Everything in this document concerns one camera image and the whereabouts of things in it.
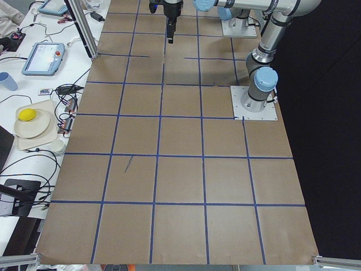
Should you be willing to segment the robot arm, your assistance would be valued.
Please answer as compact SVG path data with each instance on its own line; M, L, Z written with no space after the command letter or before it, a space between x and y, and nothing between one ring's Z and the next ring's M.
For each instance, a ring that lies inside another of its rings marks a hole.
M263 67L268 66L274 58L277 45L292 19L314 11L321 1L193 1L195 9L207 12L213 7L240 8L245 10L261 10L271 14L264 33L256 47L246 58L246 67L250 76Z
M217 7L218 16L227 21L231 27L247 28L249 26L249 9Z

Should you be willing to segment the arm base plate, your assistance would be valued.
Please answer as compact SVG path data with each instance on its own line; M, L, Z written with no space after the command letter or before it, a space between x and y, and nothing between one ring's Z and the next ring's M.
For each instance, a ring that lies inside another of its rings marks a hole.
M233 38L256 38L256 28L253 19L232 18L228 21L221 21L224 37Z
M253 100L248 86L231 86L231 99L235 120L277 121L275 103L269 94L264 101Z

